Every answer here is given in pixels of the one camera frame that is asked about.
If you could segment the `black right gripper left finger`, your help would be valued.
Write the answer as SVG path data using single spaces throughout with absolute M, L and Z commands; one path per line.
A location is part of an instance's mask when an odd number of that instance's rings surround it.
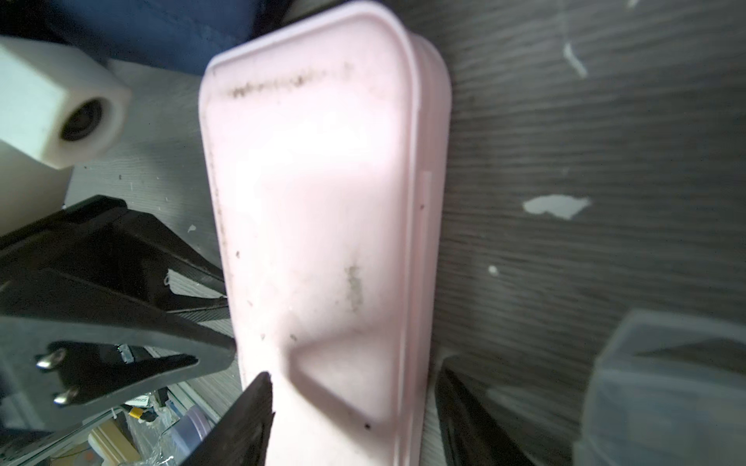
M 182 465 L 264 466 L 273 421 L 272 380 L 262 372 Z

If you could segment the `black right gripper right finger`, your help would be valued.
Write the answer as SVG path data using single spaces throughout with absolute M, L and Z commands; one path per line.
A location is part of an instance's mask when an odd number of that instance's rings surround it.
M 447 465 L 533 464 L 446 365 L 435 383 L 435 401 Z

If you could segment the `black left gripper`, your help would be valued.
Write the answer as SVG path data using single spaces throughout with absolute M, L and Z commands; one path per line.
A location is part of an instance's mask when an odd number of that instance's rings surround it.
M 223 271 L 121 199 L 4 235 L 1 281 L 3 452 L 235 357 L 232 338 L 175 316 L 227 314 Z

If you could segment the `navy blue school backpack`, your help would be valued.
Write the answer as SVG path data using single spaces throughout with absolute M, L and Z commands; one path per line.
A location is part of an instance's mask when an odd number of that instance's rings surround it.
M 287 0 L 43 1 L 45 23 L 94 58 L 202 75 L 217 54 L 279 27 Z

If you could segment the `pink pencil case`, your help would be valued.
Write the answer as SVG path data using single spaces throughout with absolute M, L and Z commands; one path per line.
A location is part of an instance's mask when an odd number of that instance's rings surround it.
M 199 123 L 242 384 L 271 465 L 420 461 L 452 89 L 351 1 L 215 56 Z

